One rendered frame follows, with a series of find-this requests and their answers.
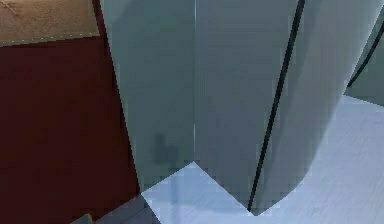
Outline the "grey flat block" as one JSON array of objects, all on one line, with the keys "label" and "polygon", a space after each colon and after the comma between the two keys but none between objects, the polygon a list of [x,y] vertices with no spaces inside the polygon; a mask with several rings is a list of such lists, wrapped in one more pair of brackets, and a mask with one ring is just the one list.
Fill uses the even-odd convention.
[{"label": "grey flat block", "polygon": [[90,214],[85,214],[70,224],[161,224],[161,222],[145,198],[139,195],[96,221]]}]

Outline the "dark red tan-topped cabinet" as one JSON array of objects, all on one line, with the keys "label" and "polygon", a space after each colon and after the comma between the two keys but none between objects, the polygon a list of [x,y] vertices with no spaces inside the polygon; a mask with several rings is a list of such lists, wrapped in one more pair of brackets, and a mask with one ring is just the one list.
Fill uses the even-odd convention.
[{"label": "dark red tan-topped cabinet", "polygon": [[106,34],[0,48],[0,224],[100,218],[138,193]]}]

